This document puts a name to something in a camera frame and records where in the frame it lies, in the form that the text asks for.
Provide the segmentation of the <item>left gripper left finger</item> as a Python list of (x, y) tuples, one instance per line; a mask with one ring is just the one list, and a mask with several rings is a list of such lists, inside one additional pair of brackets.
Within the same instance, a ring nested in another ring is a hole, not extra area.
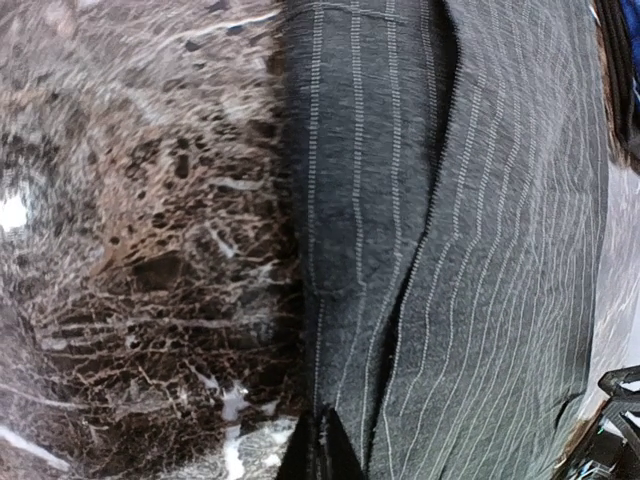
[(318, 478), (317, 421), (314, 414), (303, 414), (287, 447), (287, 478), (316, 480)]

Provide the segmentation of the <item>black pinstriped long sleeve shirt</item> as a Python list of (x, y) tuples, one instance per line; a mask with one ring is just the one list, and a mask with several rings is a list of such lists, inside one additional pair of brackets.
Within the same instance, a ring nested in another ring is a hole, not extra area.
[(369, 479), (548, 479), (608, 145), (585, 1), (290, 1), (310, 396)]

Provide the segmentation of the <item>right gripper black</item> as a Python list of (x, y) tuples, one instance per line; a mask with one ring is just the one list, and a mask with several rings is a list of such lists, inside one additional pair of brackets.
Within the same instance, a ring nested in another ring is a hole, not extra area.
[(607, 398), (556, 470), (558, 480), (639, 477), (639, 367), (611, 370), (598, 387)]

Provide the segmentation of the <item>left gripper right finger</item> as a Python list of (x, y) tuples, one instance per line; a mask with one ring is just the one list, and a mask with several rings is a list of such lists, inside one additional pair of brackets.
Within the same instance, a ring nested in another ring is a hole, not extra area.
[(323, 407), (319, 420), (319, 478), (364, 479), (360, 462), (336, 410)]

